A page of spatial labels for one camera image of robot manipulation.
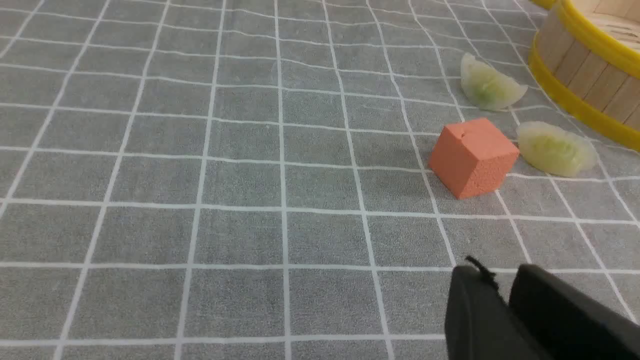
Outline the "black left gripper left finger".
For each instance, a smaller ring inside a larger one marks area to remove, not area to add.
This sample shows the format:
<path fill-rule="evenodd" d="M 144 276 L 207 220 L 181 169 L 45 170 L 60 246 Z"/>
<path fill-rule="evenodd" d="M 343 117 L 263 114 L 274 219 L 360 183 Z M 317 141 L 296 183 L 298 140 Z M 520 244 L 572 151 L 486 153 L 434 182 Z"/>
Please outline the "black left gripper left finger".
<path fill-rule="evenodd" d="M 499 292 L 496 274 L 473 256 L 451 274 L 445 313 L 450 360 L 549 360 Z"/>

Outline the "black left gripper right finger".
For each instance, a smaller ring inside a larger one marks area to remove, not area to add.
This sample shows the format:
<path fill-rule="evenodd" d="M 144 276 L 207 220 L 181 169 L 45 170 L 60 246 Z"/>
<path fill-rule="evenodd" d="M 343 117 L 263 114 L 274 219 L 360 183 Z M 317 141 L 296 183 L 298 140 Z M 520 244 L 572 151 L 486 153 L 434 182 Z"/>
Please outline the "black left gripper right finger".
<path fill-rule="evenodd" d="M 509 307 L 554 360 L 637 360 L 640 328 L 534 264 L 522 264 Z"/>

